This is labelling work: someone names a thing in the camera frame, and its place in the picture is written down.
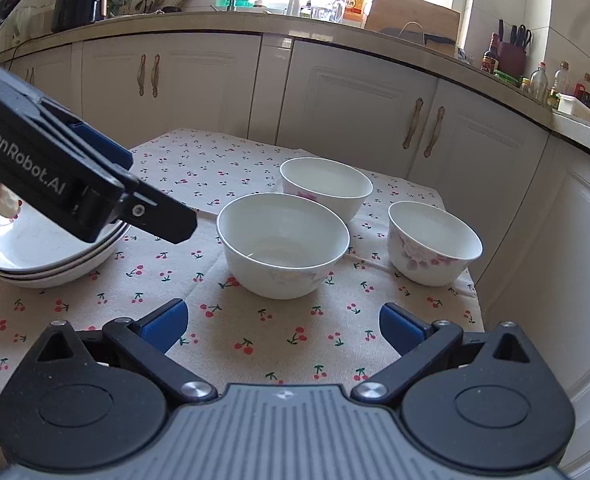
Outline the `white bowl front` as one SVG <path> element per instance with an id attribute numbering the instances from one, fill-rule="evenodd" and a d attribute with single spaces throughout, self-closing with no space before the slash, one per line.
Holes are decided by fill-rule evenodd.
<path id="1" fill-rule="evenodd" d="M 316 290 L 350 242 L 347 225 L 334 211 L 281 193 L 232 200 L 218 213 L 216 227 L 234 278 L 276 300 Z"/>

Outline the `white plate with fruit print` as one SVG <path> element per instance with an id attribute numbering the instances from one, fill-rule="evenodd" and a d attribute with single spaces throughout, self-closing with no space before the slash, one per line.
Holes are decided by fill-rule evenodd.
<path id="1" fill-rule="evenodd" d="M 22 206 L 14 218 L 0 216 L 0 270 L 39 270 L 77 258 L 97 248 L 125 223 L 106 224 L 96 241 L 87 243 L 31 206 Z"/>

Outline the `wooden cutting board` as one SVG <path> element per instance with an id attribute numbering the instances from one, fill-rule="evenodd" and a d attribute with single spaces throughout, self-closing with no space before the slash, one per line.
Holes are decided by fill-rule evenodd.
<path id="1" fill-rule="evenodd" d="M 380 32 L 384 28 L 398 28 L 417 22 L 424 33 L 450 40 L 458 39 L 460 14 L 425 0 L 372 0 L 364 28 Z"/>

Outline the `cherry print tablecloth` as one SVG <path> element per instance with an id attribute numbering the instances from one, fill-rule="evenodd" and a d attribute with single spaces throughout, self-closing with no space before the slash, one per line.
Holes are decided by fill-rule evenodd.
<path id="1" fill-rule="evenodd" d="M 312 294 L 260 298 L 228 269 L 214 219 L 235 197 L 276 192 L 289 148 L 219 133 L 179 129 L 138 146 L 134 171 L 195 208 L 198 228 L 181 245 L 131 230 L 97 270 L 64 286 L 21 289 L 0 281 L 0 393 L 30 346 L 54 320 L 97 330 L 118 316 L 140 318 L 172 298 L 190 324 L 170 350 L 176 362 L 217 387 L 230 382 L 351 388 L 395 361 L 378 312 L 394 302 L 427 322 L 482 330 L 473 281 L 430 288 L 407 280 L 387 255 L 388 207 L 398 200 L 440 206 L 439 194 L 406 180 L 371 174 L 373 193 L 350 223 L 347 255 Z"/>

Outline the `knife block with knives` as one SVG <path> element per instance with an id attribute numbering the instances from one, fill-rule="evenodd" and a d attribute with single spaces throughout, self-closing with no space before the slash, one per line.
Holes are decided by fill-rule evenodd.
<path id="1" fill-rule="evenodd" d="M 532 32 L 524 24 L 507 28 L 502 18 L 498 21 L 499 43 L 498 69 L 514 78 L 523 76 L 526 68 L 526 47 L 529 46 Z"/>

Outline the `white bowl pink flowers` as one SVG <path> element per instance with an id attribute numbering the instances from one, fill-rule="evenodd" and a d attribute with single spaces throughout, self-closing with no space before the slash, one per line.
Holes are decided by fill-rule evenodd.
<path id="1" fill-rule="evenodd" d="M 474 230 L 436 206 L 402 200 L 388 207 L 388 220 L 389 260 L 417 284 L 450 285 L 484 250 Z"/>

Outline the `white kitchen cabinets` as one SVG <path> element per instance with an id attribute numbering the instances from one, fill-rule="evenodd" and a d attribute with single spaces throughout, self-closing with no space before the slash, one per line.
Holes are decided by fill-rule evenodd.
<path id="1" fill-rule="evenodd" d="M 133 153 L 196 130 L 436 191 L 484 248 L 462 273 L 482 330 L 512 321 L 537 347 L 576 413 L 563 469 L 590 479 L 590 127 L 415 44 L 260 14 L 0 38 L 0 64 Z"/>

